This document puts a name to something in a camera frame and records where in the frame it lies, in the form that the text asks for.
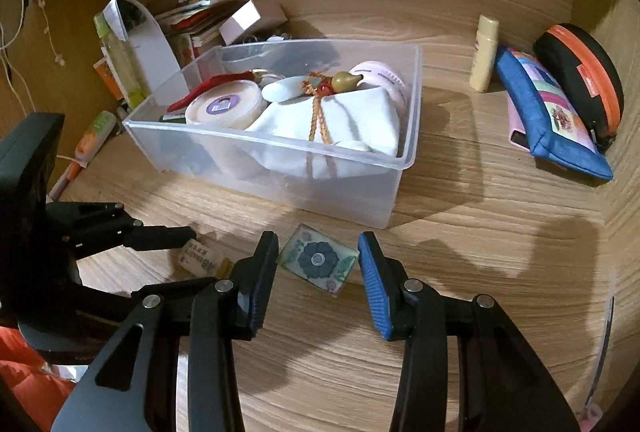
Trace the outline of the orange sleeve forearm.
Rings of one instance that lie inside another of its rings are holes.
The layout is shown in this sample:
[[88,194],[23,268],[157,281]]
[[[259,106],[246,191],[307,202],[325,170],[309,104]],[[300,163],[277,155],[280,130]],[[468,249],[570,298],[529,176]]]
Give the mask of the orange sleeve forearm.
[[1,328],[1,379],[38,428],[50,431],[75,382],[49,374],[45,363],[17,329]]

